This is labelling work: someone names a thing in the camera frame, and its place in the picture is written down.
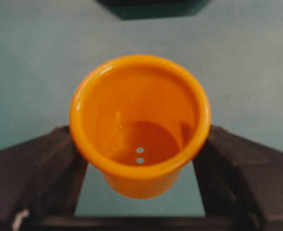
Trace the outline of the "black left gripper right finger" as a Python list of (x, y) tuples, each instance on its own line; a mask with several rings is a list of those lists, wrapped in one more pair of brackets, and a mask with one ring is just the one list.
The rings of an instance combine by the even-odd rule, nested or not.
[(207, 217), (233, 231), (283, 231), (283, 152), (212, 125), (193, 160)]

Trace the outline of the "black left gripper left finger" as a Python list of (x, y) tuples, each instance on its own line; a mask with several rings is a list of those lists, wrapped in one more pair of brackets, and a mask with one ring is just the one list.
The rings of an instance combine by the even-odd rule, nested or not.
[(67, 126), (0, 150), (0, 231), (16, 215), (73, 216), (87, 170)]

